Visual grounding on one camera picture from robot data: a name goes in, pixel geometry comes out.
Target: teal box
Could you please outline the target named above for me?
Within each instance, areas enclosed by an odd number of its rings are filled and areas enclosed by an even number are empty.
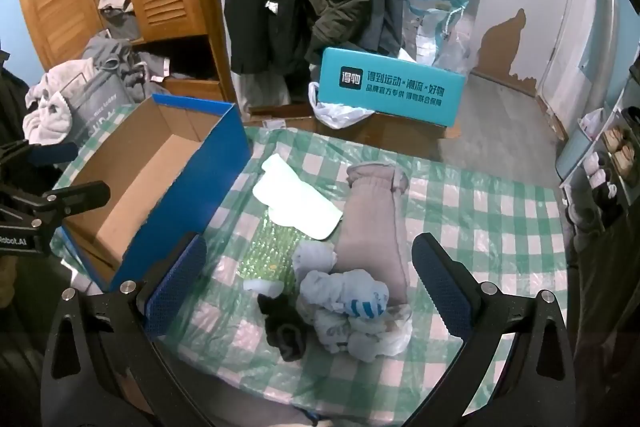
[[[452,126],[465,77],[366,52],[327,48],[318,100]]]

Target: plastic bag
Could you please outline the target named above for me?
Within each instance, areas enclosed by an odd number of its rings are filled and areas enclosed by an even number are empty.
[[[604,120],[604,109],[596,109],[582,117],[580,120],[580,128],[593,140],[600,132],[600,128],[603,126]]]
[[[442,41],[440,52],[433,61],[435,68],[453,71],[467,76],[476,64],[471,56],[471,32],[474,29],[474,18],[465,13],[460,17],[449,36]]]
[[[469,0],[407,0],[404,13],[403,37],[407,51],[419,64],[433,66],[439,59],[447,39],[461,19]],[[470,31],[456,34],[454,43],[462,52],[449,53],[448,70],[457,71],[456,59],[466,55]]]
[[[351,107],[342,103],[318,102],[317,82],[309,83],[309,103],[316,118],[331,129],[344,129],[371,116],[374,111],[362,107]]]

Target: blue plastic bag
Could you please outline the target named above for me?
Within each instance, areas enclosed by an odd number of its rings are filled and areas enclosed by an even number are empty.
[[[446,63],[444,69],[462,73],[466,69],[466,65],[452,63],[452,57],[443,57],[447,53],[447,43],[450,41],[456,23],[461,19],[469,0],[407,0],[408,7],[413,15],[409,18],[413,19],[414,25],[417,23],[417,32],[415,36],[415,59],[419,64],[428,66],[438,66],[439,60]],[[468,48],[468,40],[470,31],[465,29],[464,32],[456,34],[454,37],[456,57],[460,57],[460,49]],[[407,49],[412,48],[413,42],[408,42]]]

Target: storage box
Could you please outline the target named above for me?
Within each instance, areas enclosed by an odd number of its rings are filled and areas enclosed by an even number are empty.
[[[322,54],[319,83],[320,102],[451,126],[465,77],[398,58],[327,48]]]
[[[102,180],[111,199],[65,219],[100,288],[140,280],[187,232],[202,233],[250,157],[235,105],[153,95],[109,135],[72,182]]]

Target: table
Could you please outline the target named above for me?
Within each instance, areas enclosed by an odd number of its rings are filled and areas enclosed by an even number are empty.
[[[67,168],[68,184],[130,109],[113,115]],[[393,359],[360,363],[330,355],[317,341],[305,356],[283,362],[269,346],[253,293],[242,290],[238,269],[265,207],[252,195],[260,165],[278,153],[300,178],[342,206],[349,194],[346,168],[362,161],[397,164],[410,178],[404,196],[409,245],[431,232],[477,280],[504,293],[556,293],[566,309],[566,264],[558,204],[550,188],[465,171],[301,130],[248,128],[252,157],[204,232],[207,264],[163,342],[183,360],[229,384],[267,399],[326,415],[377,425],[401,424],[427,396],[462,341],[451,337],[410,265],[409,302],[414,334]],[[68,258],[56,237],[52,247]],[[486,403],[511,345],[505,335],[469,410]]]

